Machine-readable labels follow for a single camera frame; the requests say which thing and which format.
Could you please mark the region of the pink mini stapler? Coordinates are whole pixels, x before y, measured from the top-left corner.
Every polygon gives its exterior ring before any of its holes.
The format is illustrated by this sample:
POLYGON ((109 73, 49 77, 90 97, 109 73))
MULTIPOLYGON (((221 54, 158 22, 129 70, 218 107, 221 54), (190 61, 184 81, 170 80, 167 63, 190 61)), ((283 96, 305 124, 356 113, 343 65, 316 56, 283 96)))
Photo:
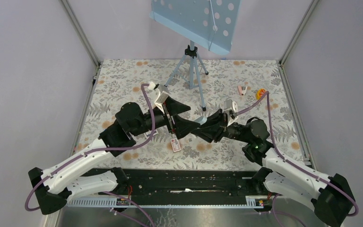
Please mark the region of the pink mini stapler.
POLYGON ((246 87, 246 86, 238 86, 237 89, 238 89, 239 95, 245 96, 245 94, 247 92, 247 88, 248 87, 246 87))

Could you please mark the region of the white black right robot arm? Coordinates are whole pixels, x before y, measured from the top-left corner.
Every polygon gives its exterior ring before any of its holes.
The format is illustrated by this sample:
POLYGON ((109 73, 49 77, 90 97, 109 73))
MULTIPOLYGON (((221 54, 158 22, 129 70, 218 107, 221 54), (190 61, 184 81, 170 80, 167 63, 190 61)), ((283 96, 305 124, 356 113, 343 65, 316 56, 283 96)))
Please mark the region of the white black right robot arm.
POLYGON ((330 227, 339 227, 355 208, 355 198, 347 179, 330 176, 293 159, 288 159, 275 144, 265 122, 250 118, 245 125, 228 124, 228 116, 218 110, 204 124, 191 132, 207 142, 222 138, 245 142, 242 151, 246 158, 261 168, 252 182, 256 194, 281 194, 311 209, 316 217, 330 227))

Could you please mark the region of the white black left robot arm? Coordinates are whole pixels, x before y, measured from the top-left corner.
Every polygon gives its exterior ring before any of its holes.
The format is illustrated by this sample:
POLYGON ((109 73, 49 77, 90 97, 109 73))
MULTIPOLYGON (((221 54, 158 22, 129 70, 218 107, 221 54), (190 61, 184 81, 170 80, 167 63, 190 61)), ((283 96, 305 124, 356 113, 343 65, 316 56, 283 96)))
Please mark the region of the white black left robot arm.
POLYGON ((187 136, 203 123, 205 117, 195 121, 179 115, 190 107, 167 97, 143 113, 139 104, 125 103, 115 115, 115 121, 99 134, 92 143, 66 160, 46 169, 33 168, 28 176, 42 214, 61 210, 72 199, 89 194, 114 191, 123 194, 128 187, 127 177, 114 170, 84 176, 86 172, 123 152, 138 149, 153 138, 157 128, 166 126, 177 139, 187 136))

